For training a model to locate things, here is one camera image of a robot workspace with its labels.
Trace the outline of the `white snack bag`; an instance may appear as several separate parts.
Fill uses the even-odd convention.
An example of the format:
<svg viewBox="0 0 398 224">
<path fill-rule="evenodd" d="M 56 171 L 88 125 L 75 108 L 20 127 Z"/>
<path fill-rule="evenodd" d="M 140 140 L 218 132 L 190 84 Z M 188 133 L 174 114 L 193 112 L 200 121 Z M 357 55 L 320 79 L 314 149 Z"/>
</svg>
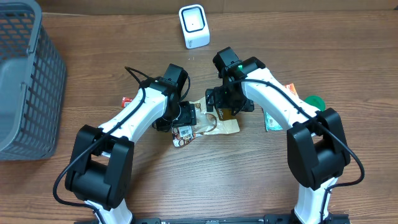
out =
<svg viewBox="0 0 398 224">
<path fill-rule="evenodd" d="M 190 103 L 195 106 L 196 125 L 172 128 L 172 142 L 175 147 L 183 147 L 194 139 L 205 135 L 233 134 L 240 132 L 236 118 L 231 110 L 214 109 L 208 112 L 205 97 Z"/>
</svg>

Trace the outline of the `teal snack pouch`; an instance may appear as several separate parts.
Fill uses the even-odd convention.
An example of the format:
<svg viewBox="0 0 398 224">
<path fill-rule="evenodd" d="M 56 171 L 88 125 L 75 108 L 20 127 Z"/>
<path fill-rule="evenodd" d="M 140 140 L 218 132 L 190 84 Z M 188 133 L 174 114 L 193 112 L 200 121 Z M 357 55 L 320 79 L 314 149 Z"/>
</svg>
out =
<svg viewBox="0 0 398 224">
<path fill-rule="evenodd" d="M 266 111 L 264 111 L 264 120 L 267 132 L 283 130 L 282 126 Z"/>
</svg>

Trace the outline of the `red snack packet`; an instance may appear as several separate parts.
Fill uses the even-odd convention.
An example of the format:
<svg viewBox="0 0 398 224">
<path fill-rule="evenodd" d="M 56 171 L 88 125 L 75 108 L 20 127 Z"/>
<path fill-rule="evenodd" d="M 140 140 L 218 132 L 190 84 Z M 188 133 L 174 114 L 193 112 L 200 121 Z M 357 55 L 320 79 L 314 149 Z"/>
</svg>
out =
<svg viewBox="0 0 398 224">
<path fill-rule="evenodd" d="M 122 101 L 121 101 L 121 107 L 125 108 L 126 106 L 128 106 L 130 103 L 132 102 L 132 98 L 129 97 L 123 97 Z"/>
</svg>

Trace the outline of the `small orange box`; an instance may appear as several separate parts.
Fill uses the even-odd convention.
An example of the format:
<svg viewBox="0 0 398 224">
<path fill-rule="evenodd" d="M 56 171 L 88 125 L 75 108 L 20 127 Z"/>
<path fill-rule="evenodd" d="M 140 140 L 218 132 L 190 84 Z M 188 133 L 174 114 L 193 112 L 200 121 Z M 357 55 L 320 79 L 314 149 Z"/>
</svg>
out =
<svg viewBox="0 0 398 224">
<path fill-rule="evenodd" d="M 293 95 L 298 96 L 298 93 L 293 83 L 285 85 L 285 88 L 288 89 Z"/>
</svg>

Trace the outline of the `green lidded jar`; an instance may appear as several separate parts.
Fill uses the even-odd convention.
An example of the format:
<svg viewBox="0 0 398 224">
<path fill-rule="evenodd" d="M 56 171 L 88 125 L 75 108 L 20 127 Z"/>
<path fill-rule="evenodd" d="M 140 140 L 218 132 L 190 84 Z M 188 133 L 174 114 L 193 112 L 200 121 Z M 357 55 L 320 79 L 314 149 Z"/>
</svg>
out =
<svg viewBox="0 0 398 224">
<path fill-rule="evenodd" d="M 320 111 L 324 111 L 326 109 L 326 104 L 324 102 L 324 100 L 317 96 L 317 95 L 311 95 L 308 96 L 304 102 L 308 103 L 309 105 L 312 105 L 316 108 L 318 108 Z"/>
</svg>

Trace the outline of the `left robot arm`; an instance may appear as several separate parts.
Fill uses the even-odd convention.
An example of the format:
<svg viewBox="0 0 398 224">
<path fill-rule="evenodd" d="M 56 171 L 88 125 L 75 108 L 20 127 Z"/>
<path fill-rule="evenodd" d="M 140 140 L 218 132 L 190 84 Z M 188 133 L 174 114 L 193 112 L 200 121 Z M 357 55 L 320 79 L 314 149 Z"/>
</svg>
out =
<svg viewBox="0 0 398 224">
<path fill-rule="evenodd" d="M 134 223 L 125 201 L 131 181 L 134 146 L 149 126 L 168 132 L 196 123 L 185 101 L 188 73 L 170 64 L 161 77 L 139 81 L 135 98 L 99 127 L 84 125 L 76 135 L 69 165 L 60 174 L 78 207 L 95 214 L 94 223 Z"/>
</svg>

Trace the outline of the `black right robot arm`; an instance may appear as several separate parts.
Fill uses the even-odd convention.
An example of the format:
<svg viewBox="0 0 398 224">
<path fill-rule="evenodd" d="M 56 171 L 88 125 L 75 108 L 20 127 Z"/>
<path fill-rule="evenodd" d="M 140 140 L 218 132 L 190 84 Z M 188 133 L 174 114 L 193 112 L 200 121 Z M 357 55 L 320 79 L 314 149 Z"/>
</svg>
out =
<svg viewBox="0 0 398 224">
<path fill-rule="evenodd" d="M 252 112 L 258 104 L 286 132 L 287 163 L 299 183 L 289 223 L 349 223 L 347 215 L 328 211 L 331 191 L 350 164 L 339 114 L 321 111 L 280 84 L 256 57 L 241 60 L 227 47 L 213 58 L 223 84 L 206 91 L 208 110 Z"/>
</svg>

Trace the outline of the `white barcode scanner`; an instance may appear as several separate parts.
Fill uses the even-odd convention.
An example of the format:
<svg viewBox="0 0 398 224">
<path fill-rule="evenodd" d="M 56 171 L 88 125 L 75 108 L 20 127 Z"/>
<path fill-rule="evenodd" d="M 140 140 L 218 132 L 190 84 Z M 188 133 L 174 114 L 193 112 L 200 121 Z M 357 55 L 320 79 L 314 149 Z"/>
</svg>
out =
<svg viewBox="0 0 398 224">
<path fill-rule="evenodd" d="M 202 5 L 184 6 L 180 8 L 178 16 L 187 49 L 203 47 L 210 43 L 210 30 Z"/>
</svg>

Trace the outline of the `grey plastic mesh basket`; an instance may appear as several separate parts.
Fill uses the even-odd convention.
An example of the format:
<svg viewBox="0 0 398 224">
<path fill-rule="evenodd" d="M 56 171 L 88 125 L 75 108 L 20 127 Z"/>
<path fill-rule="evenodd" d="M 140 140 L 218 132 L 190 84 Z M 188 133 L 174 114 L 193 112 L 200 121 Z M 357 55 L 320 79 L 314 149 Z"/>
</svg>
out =
<svg viewBox="0 0 398 224">
<path fill-rule="evenodd" d="M 36 1 L 1 1 L 1 160 L 53 156 L 67 81 L 65 62 Z"/>
</svg>

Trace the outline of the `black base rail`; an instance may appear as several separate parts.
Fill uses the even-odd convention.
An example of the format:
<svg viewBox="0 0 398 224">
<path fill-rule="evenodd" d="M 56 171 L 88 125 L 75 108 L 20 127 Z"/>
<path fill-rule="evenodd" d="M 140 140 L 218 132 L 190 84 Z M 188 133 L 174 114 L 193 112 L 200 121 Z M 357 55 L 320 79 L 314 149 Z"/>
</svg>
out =
<svg viewBox="0 0 398 224">
<path fill-rule="evenodd" d="M 75 222 L 75 224 L 98 224 L 97 220 L 85 222 Z M 169 219 L 161 220 L 160 218 L 133 218 L 131 223 L 135 224 L 288 224 L 300 223 L 298 218 L 290 215 L 264 215 L 263 217 L 239 217 L 239 218 L 207 218 L 207 219 Z M 332 213 L 326 217 L 325 223 L 331 224 L 350 224 L 348 215 L 334 215 Z"/>
</svg>

